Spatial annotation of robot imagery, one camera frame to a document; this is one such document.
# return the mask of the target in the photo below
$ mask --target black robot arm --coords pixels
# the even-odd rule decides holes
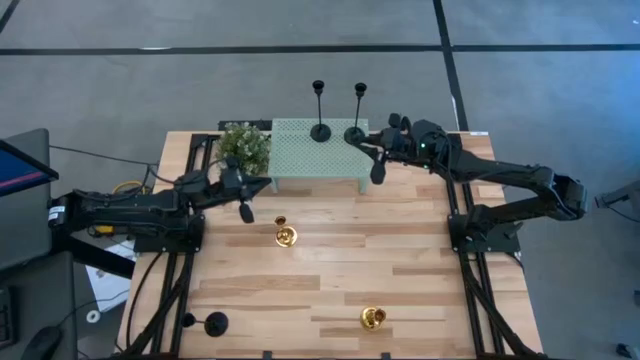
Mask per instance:
[[[271,179],[242,173],[235,159],[226,160],[217,182],[209,182],[208,169],[185,174],[171,190],[156,194],[100,194],[73,191],[52,201],[49,226],[54,233],[96,226],[112,226],[136,238],[136,252],[198,251],[204,231],[202,210],[240,202],[240,216],[252,223],[253,213],[246,203],[266,187]]]
[[[411,124],[398,114],[389,117],[389,128],[352,143],[374,160],[371,180],[381,184],[387,161],[422,167],[455,182],[485,180],[525,188],[537,196],[488,207],[476,205],[464,217],[463,235],[485,240],[501,224],[541,216],[577,220],[586,212],[586,190],[578,181],[539,165],[518,165],[478,158],[454,144],[442,128],[427,120]],[[509,227],[515,232],[518,226]]]

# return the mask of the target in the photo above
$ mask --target green plant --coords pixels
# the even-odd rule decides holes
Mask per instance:
[[[240,169],[249,175],[261,175],[269,167],[271,139],[249,123],[228,123],[218,141],[216,159],[234,156]]]

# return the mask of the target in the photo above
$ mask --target wooden plank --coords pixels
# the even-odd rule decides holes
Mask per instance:
[[[161,176],[183,173],[191,134],[168,133]],[[493,159],[488,136],[461,137],[466,149]],[[216,173],[211,170],[213,180]],[[158,183],[156,190],[169,187]],[[504,202],[495,184],[476,181],[471,189],[476,203]],[[364,195],[352,179],[285,179],[278,194],[265,189],[252,207],[256,222],[251,225],[242,223],[237,204],[205,211],[206,234],[195,259],[187,311],[198,319],[222,311],[230,326],[216,339],[200,324],[185,329],[180,357],[257,358],[265,350],[298,359],[379,358],[381,352],[394,358],[474,356],[440,177],[390,164],[384,185],[370,185]],[[277,216],[297,230],[294,247],[275,243]],[[152,257],[138,260],[132,289]],[[527,345],[541,351],[522,270],[501,254],[488,254],[487,262],[499,310]],[[165,264],[163,256],[141,290],[132,337],[155,312]],[[133,292],[118,337],[121,346],[132,297]],[[382,329],[374,333],[359,323],[362,309],[372,305],[387,312]],[[482,310],[481,318],[487,329]],[[163,350],[169,348],[172,327],[171,315]],[[488,332],[484,337],[490,344]]]

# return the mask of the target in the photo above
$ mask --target desk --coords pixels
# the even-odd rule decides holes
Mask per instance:
[[[161,176],[173,179],[184,172],[191,134],[168,133]],[[488,136],[461,137],[465,149],[493,159]],[[155,190],[166,188],[157,183]],[[499,185],[477,181],[471,188],[478,204],[504,203]],[[461,195],[458,200],[465,209]],[[260,358],[265,350],[276,358],[379,358],[381,352],[395,358],[475,356],[440,177],[388,164],[385,183],[370,186],[364,195],[353,180],[283,179],[278,194],[267,188],[252,207],[256,221],[251,225],[242,223],[237,204],[206,211],[187,311],[201,320],[223,311],[229,329],[220,338],[208,337],[198,324],[185,329],[180,357]],[[279,215],[298,231],[292,248],[274,241]],[[138,259],[132,289],[153,256]],[[157,308],[166,258],[141,291],[133,336]],[[498,309],[529,347],[541,351],[522,270],[506,255],[487,254],[487,261]],[[366,332],[358,322],[368,305],[387,311],[378,332]],[[488,321],[480,312],[485,346],[492,350]],[[164,329],[165,351],[173,318],[172,311]]]

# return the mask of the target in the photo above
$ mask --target concrete floor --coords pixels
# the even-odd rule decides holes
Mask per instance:
[[[0,12],[8,5],[0,0]],[[453,44],[640,42],[635,0],[445,0]],[[22,0],[0,47],[100,48],[440,41],[428,0]],[[497,157],[542,163],[590,194],[640,178],[640,54],[456,54],[469,126],[492,135]],[[46,127],[53,144],[155,161],[169,130],[217,129],[230,119],[352,116],[352,86],[369,91],[374,129],[389,112],[456,129],[440,53],[1,56],[0,136]],[[53,151],[53,195],[109,191],[143,169]],[[526,193],[507,188],[507,199]],[[629,209],[621,206],[622,211]],[[640,226],[592,209],[579,222],[527,222],[527,284],[548,355],[615,359],[640,343]],[[77,273],[79,302],[91,297]],[[80,349],[112,350],[122,309],[80,324]],[[79,319],[84,318],[80,312]]]

